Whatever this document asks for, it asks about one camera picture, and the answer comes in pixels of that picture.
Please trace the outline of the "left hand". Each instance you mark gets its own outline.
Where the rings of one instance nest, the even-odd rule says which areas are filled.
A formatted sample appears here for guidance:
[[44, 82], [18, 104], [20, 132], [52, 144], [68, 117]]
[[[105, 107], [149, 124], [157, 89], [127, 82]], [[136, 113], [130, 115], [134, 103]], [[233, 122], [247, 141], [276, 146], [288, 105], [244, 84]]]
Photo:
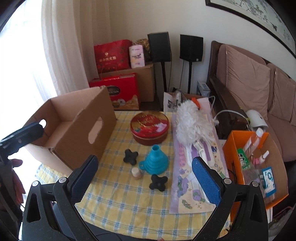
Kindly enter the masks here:
[[[13, 168], [15, 168], [15, 167], [21, 166], [23, 161], [20, 159], [11, 159], [11, 163]], [[26, 192], [20, 178], [18, 177], [18, 175], [14, 170], [12, 171], [12, 175], [13, 175], [14, 190], [16, 193], [16, 203], [18, 205], [21, 205], [23, 204], [23, 194], [25, 194]]]

